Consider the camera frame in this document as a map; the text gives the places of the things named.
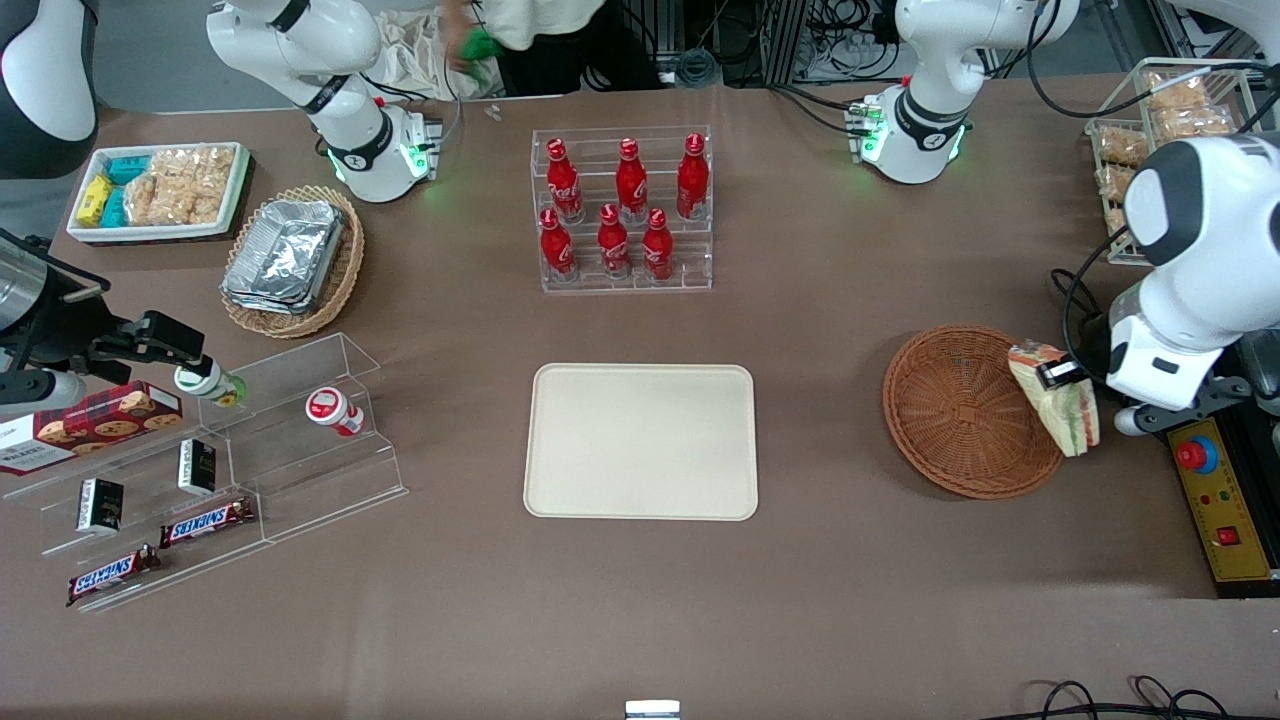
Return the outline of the bystander bare hand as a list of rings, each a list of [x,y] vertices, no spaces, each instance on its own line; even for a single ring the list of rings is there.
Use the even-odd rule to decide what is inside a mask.
[[[470,1],[440,1],[442,32],[451,69],[470,73],[474,64],[465,56],[468,38],[476,27]]]

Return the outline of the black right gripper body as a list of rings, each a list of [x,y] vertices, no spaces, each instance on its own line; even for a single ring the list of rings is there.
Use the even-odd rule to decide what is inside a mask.
[[[63,300],[78,290],[81,286],[74,281],[46,282],[35,309],[26,318],[24,338],[29,341],[27,365],[100,375],[102,365],[109,364],[92,359],[90,350],[96,338],[115,332],[119,320],[101,296],[72,304]]]

